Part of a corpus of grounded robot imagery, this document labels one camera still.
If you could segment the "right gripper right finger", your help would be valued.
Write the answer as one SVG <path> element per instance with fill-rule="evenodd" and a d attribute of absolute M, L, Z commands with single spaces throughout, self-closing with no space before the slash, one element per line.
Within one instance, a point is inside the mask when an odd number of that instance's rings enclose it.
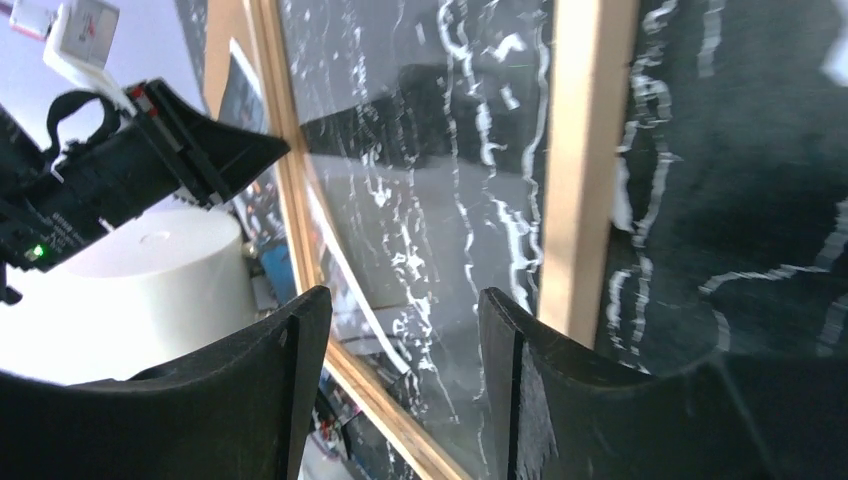
<path fill-rule="evenodd" d="M 618 364 L 480 293 L 501 479 L 843 479 L 847 360 L 713 354 L 668 377 Z"/>

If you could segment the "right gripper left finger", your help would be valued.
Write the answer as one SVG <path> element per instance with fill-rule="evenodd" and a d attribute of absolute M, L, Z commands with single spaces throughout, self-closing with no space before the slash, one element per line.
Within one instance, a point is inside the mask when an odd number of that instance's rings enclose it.
<path fill-rule="evenodd" d="M 124 380 L 1 377 L 5 479 L 294 479 L 329 339 L 328 288 Z"/>

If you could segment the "wooden picture frame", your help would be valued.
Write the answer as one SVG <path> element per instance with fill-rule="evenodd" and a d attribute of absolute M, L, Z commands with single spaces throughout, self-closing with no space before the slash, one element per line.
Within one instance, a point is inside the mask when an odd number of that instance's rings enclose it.
<path fill-rule="evenodd" d="M 318 231 L 308 184 L 310 152 L 293 94 L 279 5 L 211 1 L 206 17 L 205 96 L 218 113 L 228 38 L 258 74 L 264 112 L 291 153 L 276 171 L 299 290 L 321 283 L 312 242 Z M 573 339 L 595 340 L 616 176 L 615 149 L 627 93 L 638 5 L 634 1 L 553 3 L 546 169 L 538 270 L 538 318 Z M 392 398 L 376 372 L 332 339 L 325 365 L 420 479 L 473 479 Z"/>

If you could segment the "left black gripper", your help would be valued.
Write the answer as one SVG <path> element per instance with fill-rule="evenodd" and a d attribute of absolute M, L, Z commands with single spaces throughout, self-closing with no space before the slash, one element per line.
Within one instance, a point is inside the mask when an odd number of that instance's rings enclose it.
<path fill-rule="evenodd" d="M 170 195 L 222 205 L 290 151 L 279 137 L 200 113 L 162 79 L 130 87 L 129 99 L 134 121 L 98 93 L 59 96 L 48 112 L 47 150 L 1 113 L 2 262 L 48 271 Z M 62 147 L 59 123 L 91 101 L 104 107 L 101 126 Z"/>

